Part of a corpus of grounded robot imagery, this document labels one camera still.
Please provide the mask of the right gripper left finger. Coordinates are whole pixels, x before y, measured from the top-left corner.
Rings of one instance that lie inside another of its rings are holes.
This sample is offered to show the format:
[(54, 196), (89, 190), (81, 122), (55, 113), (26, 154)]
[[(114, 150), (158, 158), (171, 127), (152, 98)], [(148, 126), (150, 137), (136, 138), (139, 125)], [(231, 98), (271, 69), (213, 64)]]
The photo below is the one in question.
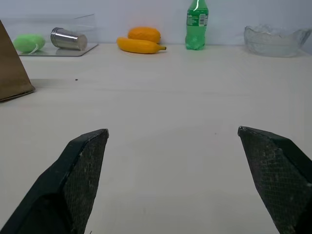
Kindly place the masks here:
[(109, 132), (71, 140), (35, 181), (2, 234), (82, 234), (93, 209)]

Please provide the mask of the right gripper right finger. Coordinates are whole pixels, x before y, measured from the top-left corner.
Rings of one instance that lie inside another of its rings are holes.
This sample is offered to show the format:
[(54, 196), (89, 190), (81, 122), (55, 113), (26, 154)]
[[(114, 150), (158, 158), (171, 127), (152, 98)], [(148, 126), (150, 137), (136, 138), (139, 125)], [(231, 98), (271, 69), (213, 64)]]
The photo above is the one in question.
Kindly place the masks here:
[(312, 161), (290, 139), (240, 126), (256, 190), (281, 234), (312, 232)]

